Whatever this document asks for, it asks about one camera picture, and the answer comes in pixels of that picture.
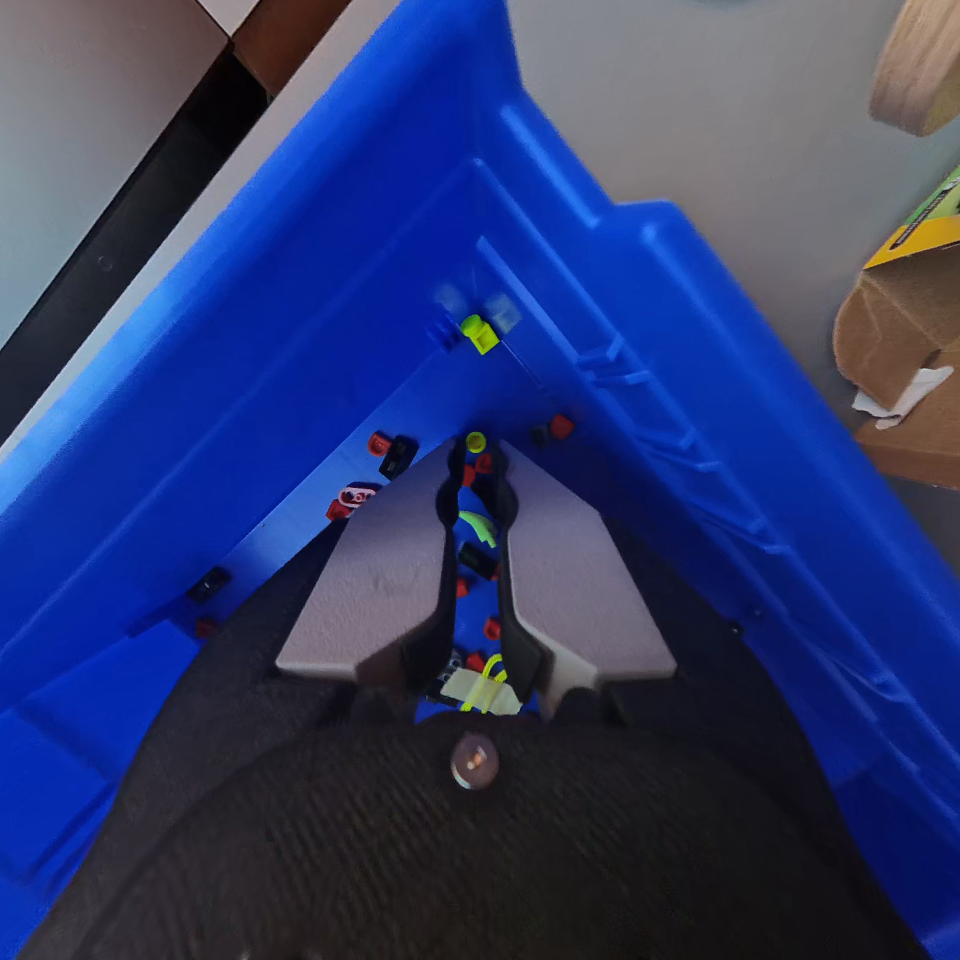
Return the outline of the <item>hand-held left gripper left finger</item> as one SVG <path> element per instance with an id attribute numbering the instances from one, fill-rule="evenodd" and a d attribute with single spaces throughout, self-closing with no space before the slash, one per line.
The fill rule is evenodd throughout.
<path id="1" fill-rule="evenodd" d="M 429 686 L 453 643 L 459 492 L 460 439 L 450 438 L 354 513 L 277 670 L 358 687 Z"/>

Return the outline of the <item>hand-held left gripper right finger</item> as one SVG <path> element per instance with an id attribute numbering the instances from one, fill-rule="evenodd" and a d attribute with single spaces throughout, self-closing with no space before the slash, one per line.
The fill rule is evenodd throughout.
<path id="1" fill-rule="evenodd" d="M 495 450 L 500 647 L 522 703 L 672 678 L 677 661 L 601 514 L 520 450 Z"/>

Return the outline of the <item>blue plastic bin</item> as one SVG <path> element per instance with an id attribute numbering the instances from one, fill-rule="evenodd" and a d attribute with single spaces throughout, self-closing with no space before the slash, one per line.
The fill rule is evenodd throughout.
<path id="1" fill-rule="evenodd" d="M 954 572 L 690 219 L 570 150 L 507 10 L 402 2 L 2 461 L 2 958 L 958 958 Z M 446 666 L 283 674 L 449 439 L 498 546 L 457 519 Z M 672 678 L 441 697 L 501 654 L 500 442 L 601 515 Z"/>

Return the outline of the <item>printed cardboard lego box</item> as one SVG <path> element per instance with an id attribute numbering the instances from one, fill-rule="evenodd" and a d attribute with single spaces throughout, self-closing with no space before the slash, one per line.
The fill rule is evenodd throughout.
<path id="1" fill-rule="evenodd" d="M 873 254 L 839 309 L 832 347 L 882 473 L 959 488 L 959 169 Z"/>

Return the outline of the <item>white piece with lime band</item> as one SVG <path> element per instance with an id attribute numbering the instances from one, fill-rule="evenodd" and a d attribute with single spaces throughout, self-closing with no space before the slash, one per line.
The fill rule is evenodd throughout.
<path id="1" fill-rule="evenodd" d="M 493 716 L 514 716 L 522 711 L 522 702 L 508 682 L 501 654 L 488 658 L 481 671 L 459 667 L 439 691 L 441 698 L 459 705 L 462 713 L 479 712 Z"/>

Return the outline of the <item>light wooden post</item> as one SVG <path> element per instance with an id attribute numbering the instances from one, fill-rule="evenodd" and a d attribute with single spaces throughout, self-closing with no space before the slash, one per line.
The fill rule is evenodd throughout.
<path id="1" fill-rule="evenodd" d="M 959 3 L 906 1 L 878 58 L 870 117 L 927 138 L 959 114 Z"/>

